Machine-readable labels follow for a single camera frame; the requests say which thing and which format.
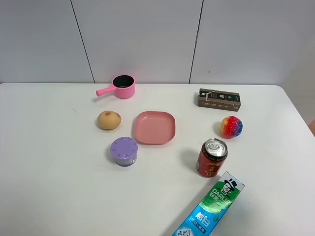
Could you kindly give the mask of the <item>brown cardboard box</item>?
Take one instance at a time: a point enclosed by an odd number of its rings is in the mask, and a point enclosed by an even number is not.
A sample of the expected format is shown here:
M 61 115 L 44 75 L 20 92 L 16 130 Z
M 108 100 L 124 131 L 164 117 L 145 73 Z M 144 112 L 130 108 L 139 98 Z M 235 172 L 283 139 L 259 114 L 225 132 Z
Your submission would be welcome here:
M 237 112 L 241 99 L 239 93 L 200 88 L 198 106 Z

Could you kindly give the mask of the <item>Darlie toothpaste box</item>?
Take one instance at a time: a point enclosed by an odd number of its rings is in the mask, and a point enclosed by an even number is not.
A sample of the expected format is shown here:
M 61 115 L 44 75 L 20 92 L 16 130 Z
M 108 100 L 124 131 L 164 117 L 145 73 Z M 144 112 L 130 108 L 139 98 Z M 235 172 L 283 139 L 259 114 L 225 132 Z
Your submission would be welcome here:
M 225 172 L 173 235 L 208 236 L 244 187 L 236 177 Z

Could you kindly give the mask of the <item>purple lidded jar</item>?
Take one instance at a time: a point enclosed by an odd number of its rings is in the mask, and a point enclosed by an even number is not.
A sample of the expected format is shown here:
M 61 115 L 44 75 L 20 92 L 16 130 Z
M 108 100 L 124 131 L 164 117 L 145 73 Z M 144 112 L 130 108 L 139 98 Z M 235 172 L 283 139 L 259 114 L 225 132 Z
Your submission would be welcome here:
M 111 155 L 115 162 L 122 167 L 128 167 L 137 159 L 138 144 L 131 137 L 120 137 L 110 147 Z

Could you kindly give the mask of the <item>pink toy saucepan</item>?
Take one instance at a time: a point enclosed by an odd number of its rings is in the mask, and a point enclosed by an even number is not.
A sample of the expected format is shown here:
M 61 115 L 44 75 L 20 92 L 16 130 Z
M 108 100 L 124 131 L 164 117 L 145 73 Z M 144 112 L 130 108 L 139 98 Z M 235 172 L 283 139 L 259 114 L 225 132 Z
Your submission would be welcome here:
M 97 90 L 98 97 L 113 92 L 117 98 L 127 99 L 135 94 L 135 80 L 130 75 L 120 75 L 113 79 L 112 85 L 108 88 Z

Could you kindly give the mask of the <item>red drink can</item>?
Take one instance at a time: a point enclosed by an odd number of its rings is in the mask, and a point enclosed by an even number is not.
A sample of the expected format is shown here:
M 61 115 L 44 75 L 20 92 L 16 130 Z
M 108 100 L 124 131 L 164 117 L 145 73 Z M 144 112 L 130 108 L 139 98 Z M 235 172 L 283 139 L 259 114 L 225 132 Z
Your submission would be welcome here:
M 228 155 L 227 145 L 217 138 L 204 142 L 196 163 L 196 169 L 203 177 L 214 177 Z

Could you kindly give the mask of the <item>pink square plate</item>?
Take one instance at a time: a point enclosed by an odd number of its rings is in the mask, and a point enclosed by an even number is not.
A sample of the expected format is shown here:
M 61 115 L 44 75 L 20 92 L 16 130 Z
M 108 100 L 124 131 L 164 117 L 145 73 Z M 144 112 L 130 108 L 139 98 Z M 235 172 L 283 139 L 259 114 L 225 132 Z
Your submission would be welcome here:
M 163 145 L 174 138 L 176 134 L 176 121 L 167 112 L 145 111 L 136 117 L 133 133 L 140 143 Z

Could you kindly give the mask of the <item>rainbow spiky ball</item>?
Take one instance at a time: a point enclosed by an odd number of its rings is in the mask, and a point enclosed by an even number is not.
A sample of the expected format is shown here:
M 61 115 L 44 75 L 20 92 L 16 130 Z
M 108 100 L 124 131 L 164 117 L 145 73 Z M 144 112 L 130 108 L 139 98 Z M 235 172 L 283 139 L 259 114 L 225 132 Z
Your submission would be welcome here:
M 220 130 L 226 138 L 234 138 L 242 133 L 243 123 L 235 116 L 228 116 L 221 121 Z

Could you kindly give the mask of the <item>brown potato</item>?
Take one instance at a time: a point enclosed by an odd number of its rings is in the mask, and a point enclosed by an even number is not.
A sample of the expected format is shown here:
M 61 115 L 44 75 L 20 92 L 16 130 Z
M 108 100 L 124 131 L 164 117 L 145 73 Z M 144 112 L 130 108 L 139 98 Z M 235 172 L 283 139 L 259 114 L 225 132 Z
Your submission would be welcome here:
M 98 126 L 103 130 L 113 130 L 120 125 L 121 121 L 121 116 L 113 111 L 104 111 L 97 118 Z

